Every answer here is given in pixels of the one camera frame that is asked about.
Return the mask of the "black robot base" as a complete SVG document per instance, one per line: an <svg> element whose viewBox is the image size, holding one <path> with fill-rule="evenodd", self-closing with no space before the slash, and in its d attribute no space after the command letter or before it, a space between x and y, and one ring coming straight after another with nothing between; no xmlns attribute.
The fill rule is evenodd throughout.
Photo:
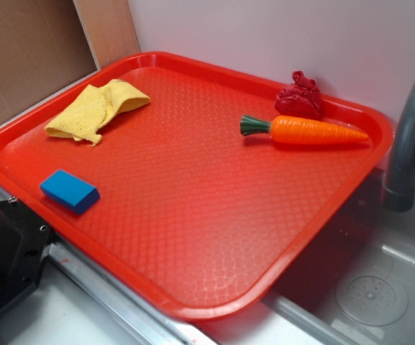
<svg viewBox="0 0 415 345"><path fill-rule="evenodd" d="M38 288L53 236L23 202L0 201L0 318Z"/></svg>

